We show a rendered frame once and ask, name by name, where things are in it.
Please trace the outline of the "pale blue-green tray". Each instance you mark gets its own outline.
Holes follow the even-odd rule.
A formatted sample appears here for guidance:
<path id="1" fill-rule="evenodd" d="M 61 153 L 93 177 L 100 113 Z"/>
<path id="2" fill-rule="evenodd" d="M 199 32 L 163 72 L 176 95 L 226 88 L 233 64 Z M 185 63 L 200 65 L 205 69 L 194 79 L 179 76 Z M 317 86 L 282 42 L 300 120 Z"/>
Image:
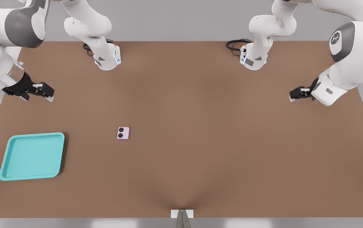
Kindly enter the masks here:
<path id="1" fill-rule="evenodd" d="M 12 136 L 6 146 L 0 180 L 52 178 L 61 169 L 65 136 L 61 132 Z"/>

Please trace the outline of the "pale lilac phone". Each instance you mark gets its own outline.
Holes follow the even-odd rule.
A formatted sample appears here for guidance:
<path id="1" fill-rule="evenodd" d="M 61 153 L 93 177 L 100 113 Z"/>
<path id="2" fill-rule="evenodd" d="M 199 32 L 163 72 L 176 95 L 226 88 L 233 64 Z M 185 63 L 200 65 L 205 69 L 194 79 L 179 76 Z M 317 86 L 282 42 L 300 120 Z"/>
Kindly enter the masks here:
<path id="1" fill-rule="evenodd" d="M 129 139 L 130 128 L 129 127 L 119 127 L 117 132 L 117 139 Z"/>

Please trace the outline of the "silver frame post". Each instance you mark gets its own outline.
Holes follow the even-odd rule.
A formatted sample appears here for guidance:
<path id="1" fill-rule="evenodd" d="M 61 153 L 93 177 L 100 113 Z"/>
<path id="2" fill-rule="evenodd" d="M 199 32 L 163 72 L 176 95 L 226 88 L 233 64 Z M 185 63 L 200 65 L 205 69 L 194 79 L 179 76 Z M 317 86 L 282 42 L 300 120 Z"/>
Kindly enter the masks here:
<path id="1" fill-rule="evenodd" d="M 193 210 L 171 210 L 170 217 L 176 219 L 174 228 L 191 228 L 190 218 L 193 218 Z"/>

